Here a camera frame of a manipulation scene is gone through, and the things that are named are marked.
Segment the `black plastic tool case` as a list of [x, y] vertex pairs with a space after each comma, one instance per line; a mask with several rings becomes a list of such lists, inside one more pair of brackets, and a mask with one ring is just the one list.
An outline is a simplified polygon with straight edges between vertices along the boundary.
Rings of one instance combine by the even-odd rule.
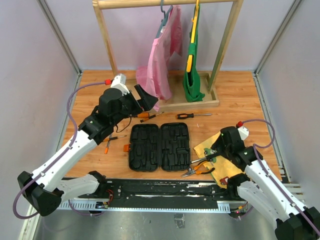
[[136, 172], [187, 170], [191, 165], [189, 128], [184, 122], [136, 124], [124, 151], [129, 168]]

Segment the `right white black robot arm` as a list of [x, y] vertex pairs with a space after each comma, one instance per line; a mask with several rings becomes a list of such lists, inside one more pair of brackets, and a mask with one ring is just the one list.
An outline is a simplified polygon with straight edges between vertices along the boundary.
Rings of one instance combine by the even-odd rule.
[[262, 155], [252, 146], [245, 146], [248, 135], [243, 126], [225, 127], [211, 146], [218, 156], [242, 171], [227, 180], [227, 196], [247, 201], [272, 225], [278, 240], [318, 240], [320, 212], [297, 199], [270, 170]]

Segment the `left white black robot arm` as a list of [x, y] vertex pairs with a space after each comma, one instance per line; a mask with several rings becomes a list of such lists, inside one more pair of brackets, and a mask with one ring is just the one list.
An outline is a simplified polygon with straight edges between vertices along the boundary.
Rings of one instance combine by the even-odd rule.
[[135, 90], [140, 99], [122, 84], [107, 88], [99, 97], [89, 116], [75, 125], [71, 139], [47, 162], [28, 173], [23, 171], [17, 178], [19, 196], [33, 206], [42, 217], [53, 213], [61, 203], [82, 195], [104, 197], [107, 179], [97, 171], [83, 177], [64, 180], [65, 174], [88, 152], [101, 144], [123, 119], [150, 111], [158, 98], [148, 94], [137, 84]]

